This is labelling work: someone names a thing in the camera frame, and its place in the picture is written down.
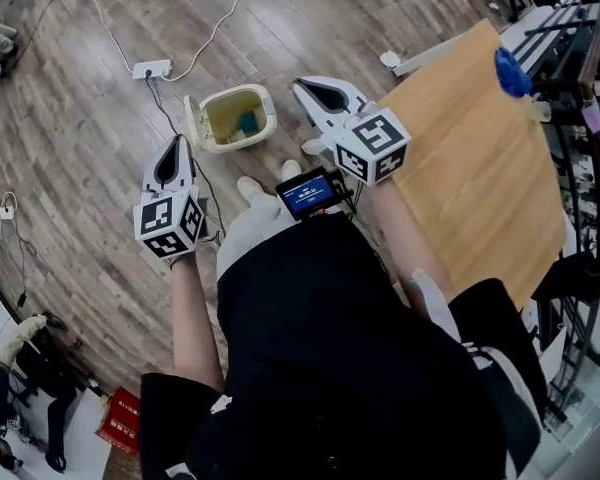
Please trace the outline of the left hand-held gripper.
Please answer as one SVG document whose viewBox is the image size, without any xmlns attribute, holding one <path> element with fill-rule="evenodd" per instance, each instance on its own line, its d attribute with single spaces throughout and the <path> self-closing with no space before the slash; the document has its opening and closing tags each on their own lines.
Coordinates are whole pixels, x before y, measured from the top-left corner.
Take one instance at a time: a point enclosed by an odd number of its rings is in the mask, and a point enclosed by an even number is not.
<svg viewBox="0 0 600 480">
<path fill-rule="evenodd" d="M 188 140 L 173 137 L 154 155 L 144 170 L 144 187 L 192 185 L 195 167 Z M 204 224 L 196 185 L 141 202 L 133 208 L 136 241 L 160 260 L 192 253 Z"/>
</svg>

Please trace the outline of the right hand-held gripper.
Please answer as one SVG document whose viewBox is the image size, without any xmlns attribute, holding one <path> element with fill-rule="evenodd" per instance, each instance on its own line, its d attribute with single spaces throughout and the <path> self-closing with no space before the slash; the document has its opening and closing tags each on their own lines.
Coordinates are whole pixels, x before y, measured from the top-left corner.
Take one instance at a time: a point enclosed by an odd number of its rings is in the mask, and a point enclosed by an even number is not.
<svg viewBox="0 0 600 480">
<path fill-rule="evenodd" d="M 353 84 L 327 76 L 298 77 L 293 93 L 309 121 L 321 131 L 336 127 L 341 113 L 355 113 L 367 98 Z M 389 178 L 405 162 L 411 136 L 389 109 L 372 103 L 322 135 L 334 164 L 371 187 Z"/>
</svg>

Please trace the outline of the beige trash bin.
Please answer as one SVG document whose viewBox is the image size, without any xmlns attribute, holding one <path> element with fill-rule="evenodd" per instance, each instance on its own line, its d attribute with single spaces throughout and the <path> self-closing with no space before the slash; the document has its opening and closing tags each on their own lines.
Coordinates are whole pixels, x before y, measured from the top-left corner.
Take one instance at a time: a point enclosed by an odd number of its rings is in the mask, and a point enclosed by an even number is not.
<svg viewBox="0 0 600 480">
<path fill-rule="evenodd" d="M 277 128 L 277 113 L 269 91 L 259 84 L 245 84 L 215 93 L 200 103 L 186 95 L 184 109 L 193 149 L 224 154 L 254 146 Z M 237 130 L 239 116 L 254 111 L 259 132 L 246 137 Z"/>
</svg>

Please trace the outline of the person's right forearm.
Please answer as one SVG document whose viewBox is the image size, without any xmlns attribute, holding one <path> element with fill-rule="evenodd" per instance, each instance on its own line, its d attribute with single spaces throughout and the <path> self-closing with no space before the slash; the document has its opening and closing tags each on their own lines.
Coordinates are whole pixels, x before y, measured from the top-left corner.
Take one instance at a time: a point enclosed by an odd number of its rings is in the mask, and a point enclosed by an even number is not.
<svg viewBox="0 0 600 480">
<path fill-rule="evenodd" d="M 427 274 L 448 302 L 453 296 L 453 284 L 447 269 L 392 179 L 370 187 L 369 193 L 376 220 L 409 305 L 427 318 L 424 295 L 415 285 L 414 274 L 418 269 Z"/>
</svg>

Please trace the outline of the person's left forearm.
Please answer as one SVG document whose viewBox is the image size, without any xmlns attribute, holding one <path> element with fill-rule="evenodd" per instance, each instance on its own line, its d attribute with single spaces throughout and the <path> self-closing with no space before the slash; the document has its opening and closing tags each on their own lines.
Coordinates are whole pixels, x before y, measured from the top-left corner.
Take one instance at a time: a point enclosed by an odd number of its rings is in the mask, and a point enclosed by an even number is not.
<svg viewBox="0 0 600 480">
<path fill-rule="evenodd" d="M 197 266 L 196 255 L 172 265 L 174 374 L 224 390 L 224 376 Z"/>
</svg>

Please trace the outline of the person's white left shoe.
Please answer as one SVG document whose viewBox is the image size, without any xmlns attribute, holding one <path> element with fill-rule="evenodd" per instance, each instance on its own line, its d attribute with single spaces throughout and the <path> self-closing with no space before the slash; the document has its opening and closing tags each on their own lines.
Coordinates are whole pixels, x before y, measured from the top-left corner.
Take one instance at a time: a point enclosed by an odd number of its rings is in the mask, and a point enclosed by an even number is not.
<svg viewBox="0 0 600 480">
<path fill-rule="evenodd" d="M 248 176 L 242 176 L 238 179 L 237 190 L 249 205 L 253 205 L 257 198 L 265 195 L 260 183 Z"/>
</svg>

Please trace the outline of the small black screen device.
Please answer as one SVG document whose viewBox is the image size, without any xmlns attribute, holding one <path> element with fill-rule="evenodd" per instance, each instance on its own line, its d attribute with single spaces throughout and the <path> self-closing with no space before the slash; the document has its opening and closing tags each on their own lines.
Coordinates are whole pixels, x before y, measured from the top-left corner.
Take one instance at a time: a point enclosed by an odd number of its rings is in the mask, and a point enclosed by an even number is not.
<svg viewBox="0 0 600 480">
<path fill-rule="evenodd" d="M 279 183 L 276 193 L 295 221 L 306 220 L 342 202 L 351 205 L 354 196 L 340 170 L 324 167 Z"/>
</svg>

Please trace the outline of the white power strip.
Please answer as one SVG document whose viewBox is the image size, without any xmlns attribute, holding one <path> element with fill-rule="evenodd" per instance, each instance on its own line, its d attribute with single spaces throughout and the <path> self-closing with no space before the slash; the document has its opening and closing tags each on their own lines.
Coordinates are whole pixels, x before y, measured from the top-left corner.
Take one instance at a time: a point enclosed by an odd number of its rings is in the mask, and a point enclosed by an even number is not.
<svg viewBox="0 0 600 480">
<path fill-rule="evenodd" d="M 168 77 L 171 71 L 172 61 L 170 59 L 138 62 L 132 69 L 132 78 L 134 80 L 163 78 Z"/>
</svg>

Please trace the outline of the wooden table with white legs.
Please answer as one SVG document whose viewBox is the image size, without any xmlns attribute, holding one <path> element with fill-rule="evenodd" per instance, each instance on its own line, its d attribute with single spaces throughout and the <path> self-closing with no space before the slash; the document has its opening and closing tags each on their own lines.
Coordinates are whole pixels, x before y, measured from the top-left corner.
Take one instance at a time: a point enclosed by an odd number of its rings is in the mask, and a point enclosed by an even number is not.
<svg viewBox="0 0 600 480">
<path fill-rule="evenodd" d="M 529 98 L 501 87 L 498 32 L 481 21 L 382 100 L 411 135 L 394 176 L 456 292 L 487 278 L 517 306 L 566 238 L 554 165 Z"/>
</svg>

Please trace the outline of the blue cloth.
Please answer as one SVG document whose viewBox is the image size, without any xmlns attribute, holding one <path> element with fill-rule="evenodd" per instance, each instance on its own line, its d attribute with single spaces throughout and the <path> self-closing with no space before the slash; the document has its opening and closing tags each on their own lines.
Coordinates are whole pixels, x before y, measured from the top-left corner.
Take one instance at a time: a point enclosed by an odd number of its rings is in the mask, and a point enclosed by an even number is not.
<svg viewBox="0 0 600 480">
<path fill-rule="evenodd" d="M 531 94 L 531 80 L 509 50 L 498 48 L 494 54 L 494 64 L 498 81 L 505 93 L 514 98 Z"/>
</svg>

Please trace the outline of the light jacket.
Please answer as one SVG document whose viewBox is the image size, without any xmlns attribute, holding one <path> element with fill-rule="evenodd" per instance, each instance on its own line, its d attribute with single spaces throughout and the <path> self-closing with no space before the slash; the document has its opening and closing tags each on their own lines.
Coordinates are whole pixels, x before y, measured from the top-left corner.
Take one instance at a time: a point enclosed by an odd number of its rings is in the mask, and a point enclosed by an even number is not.
<svg viewBox="0 0 600 480">
<path fill-rule="evenodd" d="M 23 345 L 47 326 L 48 318 L 35 315 L 22 321 L 5 339 L 0 342 L 0 365 L 11 369 Z"/>
</svg>

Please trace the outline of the red box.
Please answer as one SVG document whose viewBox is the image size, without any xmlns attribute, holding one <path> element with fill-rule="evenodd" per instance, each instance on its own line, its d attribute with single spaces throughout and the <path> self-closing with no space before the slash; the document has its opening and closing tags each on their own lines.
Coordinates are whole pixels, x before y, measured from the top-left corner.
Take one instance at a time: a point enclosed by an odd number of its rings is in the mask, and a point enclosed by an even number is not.
<svg viewBox="0 0 600 480">
<path fill-rule="evenodd" d="M 139 451 L 139 409 L 140 399 L 118 387 L 109 398 L 96 435 L 113 447 L 136 455 Z"/>
</svg>

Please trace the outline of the purple cloth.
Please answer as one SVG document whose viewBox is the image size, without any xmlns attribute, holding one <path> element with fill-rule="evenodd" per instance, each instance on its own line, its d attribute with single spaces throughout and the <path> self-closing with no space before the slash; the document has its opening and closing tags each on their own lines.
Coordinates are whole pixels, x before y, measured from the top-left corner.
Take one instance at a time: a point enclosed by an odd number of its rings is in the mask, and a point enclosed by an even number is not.
<svg viewBox="0 0 600 480">
<path fill-rule="evenodd" d="M 592 134 L 600 133 L 600 108 L 595 97 L 583 101 L 581 114 L 588 130 Z"/>
</svg>

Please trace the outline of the black metal railing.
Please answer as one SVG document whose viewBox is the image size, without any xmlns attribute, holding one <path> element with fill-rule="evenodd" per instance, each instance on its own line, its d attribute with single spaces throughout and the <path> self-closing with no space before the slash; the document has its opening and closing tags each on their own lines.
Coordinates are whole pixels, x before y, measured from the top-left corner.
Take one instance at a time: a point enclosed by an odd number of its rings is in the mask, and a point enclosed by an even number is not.
<svg viewBox="0 0 600 480">
<path fill-rule="evenodd" d="M 558 260 L 591 252 L 600 262 L 600 133 L 592 134 L 581 114 L 584 100 L 595 97 L 600 103 L 600 0 L 555 0 L 549 16 L 527 31 L 516 56 L 532 81 L 533 96 L 550 111 L 544 129 L 567 228 L 575 235 L 574 251 Z M 548 409 L 565 421 L 585 362 L 600 367 L 600 347 L 594 343 L 600 298 L 539 301 L 539 316 L 543 344 L 559 324 L 566 327 L 558 372 L 548 377 Z"/>
</svg>

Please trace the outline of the person's black shirt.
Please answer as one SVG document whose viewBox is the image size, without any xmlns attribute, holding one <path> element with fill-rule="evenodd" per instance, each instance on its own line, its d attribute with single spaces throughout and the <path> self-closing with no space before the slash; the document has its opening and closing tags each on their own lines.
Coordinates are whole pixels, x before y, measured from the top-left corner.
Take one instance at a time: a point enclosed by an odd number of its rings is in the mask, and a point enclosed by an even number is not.
<svg viewBox="0 0 600 480">
<path fill-rule="evenodd" d="M 541 438 L 546 385 L 503 283 L 406 308 L 343 215 L 257 245 L 218 282 L 223 390 L 141 380 L 143 480 L 507 480 Z"/>
</svg>

